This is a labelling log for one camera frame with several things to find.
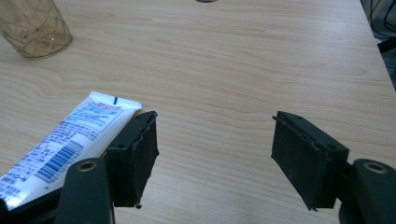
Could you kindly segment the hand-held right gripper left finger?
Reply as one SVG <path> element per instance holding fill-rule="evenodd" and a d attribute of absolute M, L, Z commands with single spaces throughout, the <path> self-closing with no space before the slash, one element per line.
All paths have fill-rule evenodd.
<path fill-rule="evenodd" d="M 115 207 L 140 205 L 159 156 L 155 111 L 132 118 L 106 149 L 111 198 Z"/>

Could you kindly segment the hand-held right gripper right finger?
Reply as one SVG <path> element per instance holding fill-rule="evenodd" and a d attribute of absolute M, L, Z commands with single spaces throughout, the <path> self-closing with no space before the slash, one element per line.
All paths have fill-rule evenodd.
<path fill-rule="evenodd" d="M 349 150 L 313 123 L 278 111 L 271 157 L 309 210 L 333 208 Z"/>

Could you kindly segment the white toothpaste tube blue print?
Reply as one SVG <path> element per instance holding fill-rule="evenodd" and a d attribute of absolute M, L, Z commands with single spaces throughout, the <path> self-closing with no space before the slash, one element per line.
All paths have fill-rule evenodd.
<path fill-rule="evenodd" d="M 0 199 L 13 210 L 63 186 L 68 168 L 98 158 L 142 108 L 136 101 L 93 91 L 0 177 Z"/>

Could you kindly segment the clear glass mug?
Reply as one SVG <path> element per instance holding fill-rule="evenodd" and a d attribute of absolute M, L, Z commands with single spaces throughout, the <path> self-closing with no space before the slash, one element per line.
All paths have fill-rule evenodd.
<path fill-rule="evenodd" d="M 0 35 L 25 58 L 48 57 L 72 42 L 54 0 L 0 0 Z"/>

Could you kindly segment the black diagonal frame strut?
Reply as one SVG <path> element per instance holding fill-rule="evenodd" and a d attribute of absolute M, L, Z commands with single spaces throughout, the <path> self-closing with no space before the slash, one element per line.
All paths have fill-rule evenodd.
<path fill-rule="evenodd" d="M 396 49 L 396 36 L 378 43 L 377 46 L 381 53 Z"/>

